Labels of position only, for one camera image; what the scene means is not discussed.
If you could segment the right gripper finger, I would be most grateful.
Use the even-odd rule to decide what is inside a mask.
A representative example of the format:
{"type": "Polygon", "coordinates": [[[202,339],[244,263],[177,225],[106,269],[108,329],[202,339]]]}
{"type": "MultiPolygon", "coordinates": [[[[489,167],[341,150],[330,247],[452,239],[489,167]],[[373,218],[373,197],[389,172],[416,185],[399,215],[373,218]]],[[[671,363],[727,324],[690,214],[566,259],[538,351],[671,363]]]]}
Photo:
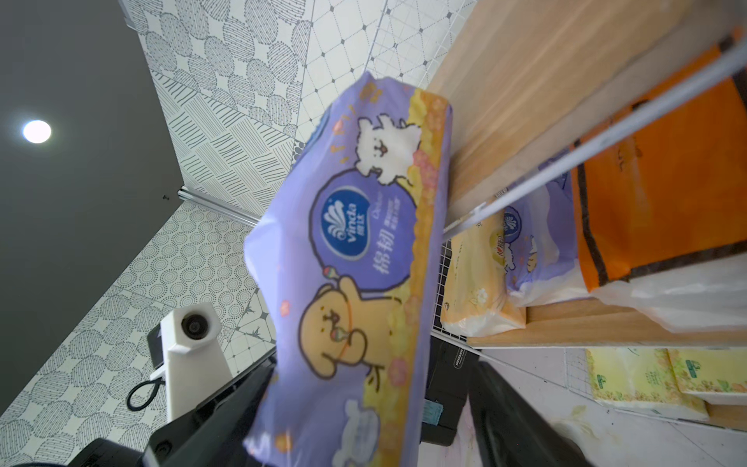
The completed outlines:
{"type": "Polygon", "coordinates": [[[468,402],[484,466],[589,466],[489,363],[471,374],[468,402]]]}

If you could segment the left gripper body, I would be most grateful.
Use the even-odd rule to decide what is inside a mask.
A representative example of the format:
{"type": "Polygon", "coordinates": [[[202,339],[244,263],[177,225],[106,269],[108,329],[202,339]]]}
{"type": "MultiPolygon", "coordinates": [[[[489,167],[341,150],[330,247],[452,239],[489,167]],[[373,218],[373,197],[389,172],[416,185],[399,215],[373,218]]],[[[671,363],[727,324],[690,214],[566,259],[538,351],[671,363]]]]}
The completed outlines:
{"type": "Polygon", "coordinates": [[[192,412],[157,430],[142,455],[144,466],[261,466],[243,440],[256,418],[276,350],[268,351],[192,412]]]}

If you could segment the yellow tissue pack shelf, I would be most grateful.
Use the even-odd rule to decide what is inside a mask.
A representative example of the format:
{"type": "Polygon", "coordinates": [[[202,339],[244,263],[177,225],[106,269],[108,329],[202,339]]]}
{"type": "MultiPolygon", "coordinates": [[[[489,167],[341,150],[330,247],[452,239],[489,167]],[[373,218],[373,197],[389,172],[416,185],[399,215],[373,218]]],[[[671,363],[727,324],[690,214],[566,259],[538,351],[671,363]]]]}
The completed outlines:
{"type": "Polygon", "coordinates": [[[509,300],[504,249],[503,212],[451,239],[441,311],[447,332],[482,338],[525,327],[526,310],[509,300]]]}

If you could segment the purple tissue pack shelf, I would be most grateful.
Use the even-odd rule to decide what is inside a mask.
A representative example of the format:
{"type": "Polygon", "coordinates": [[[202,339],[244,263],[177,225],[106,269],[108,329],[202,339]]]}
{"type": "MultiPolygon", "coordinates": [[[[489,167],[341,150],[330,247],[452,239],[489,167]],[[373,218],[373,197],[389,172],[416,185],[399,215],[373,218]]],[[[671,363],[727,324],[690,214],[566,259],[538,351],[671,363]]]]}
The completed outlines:
{"type": "Polygon", "coordinates": [[[364,74],[326,110],[244,258],[276,366],[244,441],[272,466],[414,466],[447,217],[452,110],[364,74]]]}
{"type": "Polygon", "coordinates": [[[504,209],[509,300],[539,307],[587,299],[569,170],[504,209]]]}

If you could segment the purple tissue pack top shelf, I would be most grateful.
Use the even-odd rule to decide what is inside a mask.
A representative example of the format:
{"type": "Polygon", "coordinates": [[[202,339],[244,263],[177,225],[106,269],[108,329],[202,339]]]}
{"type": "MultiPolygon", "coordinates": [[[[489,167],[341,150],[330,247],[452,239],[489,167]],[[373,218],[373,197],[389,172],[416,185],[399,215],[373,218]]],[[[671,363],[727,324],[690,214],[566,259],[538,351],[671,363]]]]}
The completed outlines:
{"type": "Polygon", "coordinates": [[[452,110],[364,74],[326,110],[244,258],[276,366],[244,441],[272,466],[414,466],[447,217],[452,110]]]}

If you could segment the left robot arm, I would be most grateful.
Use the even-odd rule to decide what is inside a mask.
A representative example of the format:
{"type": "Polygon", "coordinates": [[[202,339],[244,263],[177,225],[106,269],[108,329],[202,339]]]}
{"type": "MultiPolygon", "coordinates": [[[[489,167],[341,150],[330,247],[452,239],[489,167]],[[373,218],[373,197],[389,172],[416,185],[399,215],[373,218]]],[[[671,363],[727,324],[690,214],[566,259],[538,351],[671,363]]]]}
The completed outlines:
{"type": "Polygon", "coordinates": [[[71,466],[261,466],[243,440],[256,418],[276,365],[276,350],[200,403],[156,430],[143,451],[98,438],[71,466]]]}

